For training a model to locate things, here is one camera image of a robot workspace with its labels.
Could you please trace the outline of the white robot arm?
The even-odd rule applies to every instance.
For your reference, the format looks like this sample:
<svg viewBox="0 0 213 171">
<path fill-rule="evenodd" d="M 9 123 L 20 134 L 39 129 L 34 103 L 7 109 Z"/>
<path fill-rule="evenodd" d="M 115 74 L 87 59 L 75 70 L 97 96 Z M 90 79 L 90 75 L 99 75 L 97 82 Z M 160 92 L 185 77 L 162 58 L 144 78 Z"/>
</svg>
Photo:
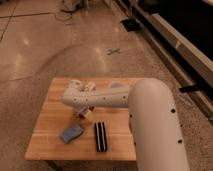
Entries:
<svg viewBox="0 0 213 171">
<path fill-rule="evenodd" d="M 138 171 L 190 171 L 173 94 L 159 79 L 82 91 L 73 80 L 62 103 L 74 108 L 110 107 L 129 111 Z"/>
</svg>

